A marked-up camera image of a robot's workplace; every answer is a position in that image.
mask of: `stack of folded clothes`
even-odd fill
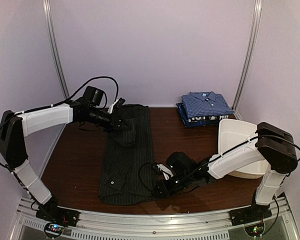
[[[176,105],[187,128],[217,125],[220,120],[234,114],[224,97],[213,91],[190,92],[183,95],[182,102]]]

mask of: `wooden table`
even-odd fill
[[[154,156],[158,163],[175,151],[185,152],[195,161],[218,152],[218,127],[185,128],[177,108],[151,108],[150,120]],[[131,206],[102,203],[98,197],[107,134],[86,132],[69,124],[62,133],[42,180],[62,207],[114,214],[196,213],[251,204],[261,182],[225,176],[216,183],[191,193]]]

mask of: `white wall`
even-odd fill
[[[70,93],[109,75],[127,103],[175,107],[189,91],[232,104],[247,51],[254,0],[51,1]],[[93,83],[107,92],[113,83]]]
[[[259,35],[239,113],[290,132],[300,146],[300,1],[264,0]],[[300,231],[300,163],[285,181]]]
[[[5,110],[26,110],[62,98],[42,0],[0,0],[0,120]],[[26,139],[37,173],[59,131],[54,127]],[[0,167],[0,240],[7,238],[22,193],[14,177]]]

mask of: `white plastic bin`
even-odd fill
[[[256,130],[257,125],[250,122],[235,119],[221,120],[219,123],[218,152],[224,153],[242,143]],[[244,179],[258,179],[266,173],[268,165],[267,160],[257,161],[241,167],[229,175]]]

